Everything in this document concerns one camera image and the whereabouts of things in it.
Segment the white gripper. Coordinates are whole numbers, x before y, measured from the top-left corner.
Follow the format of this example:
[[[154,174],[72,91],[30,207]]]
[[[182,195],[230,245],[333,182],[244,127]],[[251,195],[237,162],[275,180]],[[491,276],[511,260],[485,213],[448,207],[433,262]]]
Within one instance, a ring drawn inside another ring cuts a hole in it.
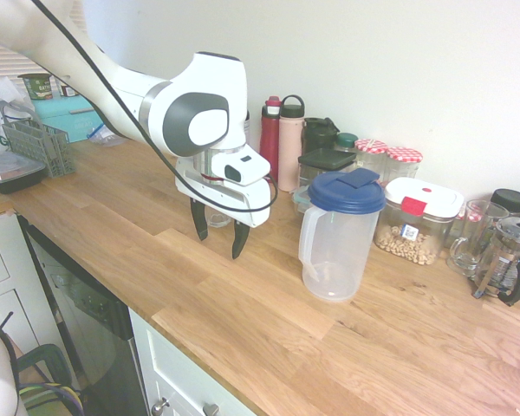
[[[237,259],[248,239],[250,227],[256,228],[266,222],[270,216],[270,185],[266,179],[260,179],[252,185],[240,186],[222,180],[209,183],[193,167],[192,158],[179,158],[176,170],[193,191],[176,179],[177,189],[190,197],[192,220],[200,241],[208,237],[208,224],[205,218],[205,205],[234,218],[234,241],[231,257]]]

